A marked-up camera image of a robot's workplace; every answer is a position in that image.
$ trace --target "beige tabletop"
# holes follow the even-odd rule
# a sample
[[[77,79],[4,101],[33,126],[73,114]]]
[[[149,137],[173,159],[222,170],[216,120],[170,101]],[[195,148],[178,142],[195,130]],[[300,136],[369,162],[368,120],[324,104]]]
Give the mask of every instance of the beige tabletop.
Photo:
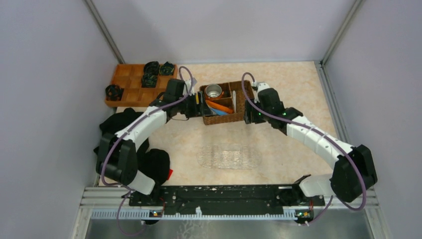
[[[277,90],[285,107],[295,107],[335,136],[313,62],[185,66],[198,81],[196,91],[201,85],[239,81],[244,72],[250,72],[258,82]],[[185,71],[183,76],[189,78]],[[171,120],[155,131],[149,142],[150,148],[163,149],[170,155],[173,174],[165,185],[283,184],[293,183],[305,174],[331,172],[310,149],[268,123],[239,121],[205,126],[202,118]]]

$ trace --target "wooden box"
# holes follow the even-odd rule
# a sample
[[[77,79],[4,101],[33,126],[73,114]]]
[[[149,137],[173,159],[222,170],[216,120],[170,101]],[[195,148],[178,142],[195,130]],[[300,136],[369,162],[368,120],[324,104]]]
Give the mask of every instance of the wooden box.
[[[235,81],[235,82],[221,83],[217,85],[221,87],[222,91],[224,92],[224,95],[222,98],[218,100],[212,100],[212,101],[219,105],[228,107],[230,109],[234,109],[232,92],[235,91],[236,92],[236,112],[225,115],[225,116],[203,117],[204,124],[210,125],[210,124],[217,124],[217,123],[242,121],[243,115],[245,114],[245,100],[246,100],[245,95],[242,91],[242,82]],[[200,90],[204,92],[206,87],[207,85],[201,86]],[[253,91],[252,91],[252,86],[250,84],[250,81],[245,81],[245,90],[248,94],[248,97],[250,99],[253,98]]]
[[[172,76],[158,75],[155,88],[143,88],[141,79],[144,66],[145,64],[119,64],[116,66],[110,85],[119,85],[124,91],[120,101],[104,100],[109,107],[147,107],[160,92],[166,91],[170,79],[177,78],[178,69],[177,65],[174,65]]]

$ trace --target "purple cable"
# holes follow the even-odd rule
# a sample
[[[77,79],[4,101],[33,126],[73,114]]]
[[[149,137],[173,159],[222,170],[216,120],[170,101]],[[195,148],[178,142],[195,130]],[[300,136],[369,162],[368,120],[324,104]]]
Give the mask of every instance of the purple cable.
[[[120,183],[107,183],[106,182],[106,180],[105,180],[105,176],[104,176],[104,174],[105,174],[105,172],[106,172],[106,165],[108,164],[108,161],[110,160],[110,158],[111,158],[111,155],[113,154],[113,151],[116,149],[116,147],[117,147],[117,145],[120,143],[120,141],[128,134],[128,133],[130,133],[136,126],[138,126],[138,124],[139,123],[141,123],[144,119],[146,119],[147,117],[149,117],[150,115],[152,115],[152,114],[154,114],[154,113],[156,113],[156,112],[158,112],[158,111],[160,111],[160,110],[162,110],[162,109],[165,109],[165,108],[167,108],[167,107],[170,107],[170,106],[174,106],[174,105],[177,105],[178,103],[180,103],[180,102],[182,102],[182,101],[184,101],[187,97],[188,97],[188,95],[189,95],[189,93],[192,91],[192,88],[193,88],[193,86],[194,86],[194,81],[193,81],[193,79],[194,79],[194,77],[193,77],[193,75],[192,75],[192,73],[191,73],[191,71],[187,68],[187,67],[185,67],[185,66],[181,66],[181,67],[179,67],[179,76],[180,76],[180,79],[181,80],[183,80],[183,76],[182,76],[182,73],[181,73],[181,69],[185,69],[187,72],[188,72],[188,74],[189,74],[189,76],[191,77],[191,86],[190,86],[190,88],[189,88],[189,90],[186,92],[186,94],[182,97],[182,98],[180,98],[180,99],[178,99],[177,101],[175,101],[175,102],[173,102],[173,103],[170,103],[170,104],[167,104],[167,105],[164,105],[164,106],[161,106],[161,107],[159,107],[159,108],[156,108],[155,110],[153,110],[153,111],[151,111],[148,115],[143,115],[143,117],[141,117],[141,118],[139,118],[137,121],[135,121],[135,123],[127,130],[127,132],[125,132],[124,134],[122,134],[117,140],[116,140],[116,142],[113,144],[113,146],[111,147],[111,149],[110,149],[110,151],[108,152],[108,154],[107,154],[107,156],[105,157],[105,160],[104,160],[104,164],[103,164],[103,168],[101,169],[101,181],[102,181],[102,183],[104,184],[104,185],[106,185],[106,186],[116,186],[116,185],[121,185]],[[133,189],[131,189],[131,188],[129,188],[129,187],[127,187],[127,186],[125,186],[125,185],[121,185],[122,187],[124,187],[125,189],[127,189],[127,190],[129,190],[129,192],[125,195],[125,198],[122,200],[122,202],[121,202],[121,204],[120,204],[120,206],[119,206],[119,208],[118,208],[118,210],[117,210],[117,226],[118,226],[118,228],[119,228],[119,230],[120,230],[120,232],[122,233],[122,234],[124,234],[124,235],[126,235],[126,236],[137,236],[137,235],[139,235],[140,233],[142,233],[143,232],[143,230],[141,230],[140,232],[138,232],[138,233],[135,233],[135,234],[127,234],[127,233],[125,233],[122,229],[121,229],[121,227],[120,227],[120,224],[119,224],[119,221],[118,221],[118,214],[120,213],[120,210],[121,210],[121,207],[123,206],[123,203],[124,203],[124,201],[129,197],[129,195],[131,194],[131,192],[132,191],[134,191]]]
[[[301,127],[304,127],[306,129],[309,129],[309,130],[312,130],[312,131],[316,132],[318,135],[324,137],[331,145],[333,145],[335,148],[337,148],[337,150],[339,150],[346,157],[347,161],[349,161],[350,165],[352,165],[352,168],[355,171],[355,173],[357,175],[357,178],[359,180],[360,186],[362,188],[362,203],[360,204],[360,206],[358,208],[354,208],[354,207],[348,205],[347,203],[345,203],[342,200],[341,200],[341,202],[347,208],[349,208],[349,209],[351,209],[353,211],[360,211],[360,210],[362,210],[365,207],[365,205],[366,205],[366,187],[365,187],[365,182],[363,181],[362,175],[360,174],[360,172],[359,172],[358,168],[356,167],[356,164],[353,162],[352,158],[340,147],[340,145],[338,145],[336,142],[334,142],[334,140],[332,140],[331,138],[327,137],[321,131],[319,131],[319,130],[317,130],[315,128],[311,128],[310,126],[308,126],[306,124],[294,122],[294,121],[291,121],[291,120],[288,120],[288,119],[285,119],[285,118],[281,118],[281,117],[277,117],[277,116],[271,115],[271,114],[269,114],[269,113],[261,110],[260,108],[258,108],[255,104],[253,104],[253,102],[250,100],[250,98],[248,97],[248,95],[246,93],[245,83],[244,83],[245,82],[245,76],[246,75],[249,75],[252,78],[252,81],[253,82],[255,82],[255,78],[249,72],[243,73],[243,76],[242,76],[242,91],[243,91],[243,93],[244,93],[244,95],[246,97],[246,100],[248,100],[248,102],[250,103],[250,105],[252,107],[254,107],[257,111],[259,111],[260,113],[262,113],[262,114],[264,114],[264,115],[266,115],[266,116],[268,116],[270,118],[273,118],[273,119],[276,119],[276,120],[280,120],[280,121],[284,121],[286,123],[292,123],[292,124],[295,124],[295,125],[298,125],[298,126],[301,126]]]

